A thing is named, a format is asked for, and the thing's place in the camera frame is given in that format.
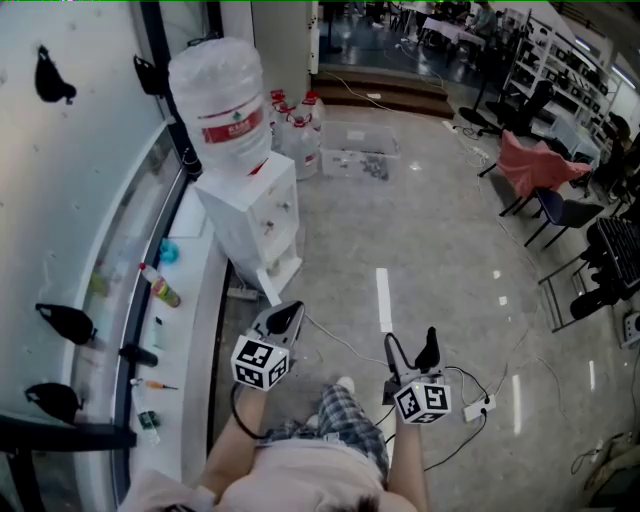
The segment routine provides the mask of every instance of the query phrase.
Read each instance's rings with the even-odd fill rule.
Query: pink cloth
[[[522,197],[529,197],[537,187],[556,190],[565,181],[591,170],[589,164],[567,162],[542,141],[531,149],[523,148],[515,135],[506,130],[502,132],[497,166]]]

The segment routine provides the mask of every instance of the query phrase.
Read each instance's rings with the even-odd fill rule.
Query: black chair
[[[572,199],[563,199],[560,194],[549,189],[537,188],[535,189],[535,195],[538,201],[540,201],[540,210],[538,210],[533,217],[540,217],[540,214],[544,211],[547,215],[547,220],[538,228],[531,238],[525,242],[525,247],[533,242],[549,224],[562,226],[560,232],[543,247],[543,249],[546,249],[560,238],[567,229],[581,228],[604,210],[604,207],[599,204],[581,203]]]
[[[498,123],[502,126],[499,127],[487,121],[488,126],[479,130],[478,136],[485,133],[502,135],[503,130],[509,130],[521,137],[533,136],[531,133],[533,118],[553,99],[553,95],[553,83],[549,80],[543,80],[538,83],[531,98],[525,101],[519,109],[504,101],[500,103],[487,102],[487,108],[496,115]]]

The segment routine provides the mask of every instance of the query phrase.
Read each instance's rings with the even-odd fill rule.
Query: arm
[[[243,387],[236,410],[245,426],[258,432],[264,414],[267,393]],[[245,434],[231,416],[213,445],[199,485],[210,489],[219,500],[236,480],[246,476],[253,467],[256,441]]]
[[[389,491],[406,498],[418,512],[427,512],[427,484],[422,468],[420,426],[407,425],[396,408],[396,437],[389,470]]]

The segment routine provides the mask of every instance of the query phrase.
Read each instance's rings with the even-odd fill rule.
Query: shoe
[[[353,379],[351,377],[340,377],[336,384],[345,388],[352,395],[356,392],[356,384],[355,382],[353,382]]]
[[[309,416],[309,419],[307,420],[307,425],[311,428],[318,428],[319,423],[320,423],[320,418],[318,417],[317,414],[314,414],[313,416]]]

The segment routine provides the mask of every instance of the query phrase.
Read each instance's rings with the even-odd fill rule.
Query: plaid shorts
[[[384,436],[365,415],[356,398],[337,384],[328,386],[322,392],[318,411],[318,426],[311,427],[295,420],[267,432],[267,438],[260,445],[284,441],[286,439],[321,439],[341,442],[364,454],[382,473],[386,482],[389,473],[389,456],[384,444]]]

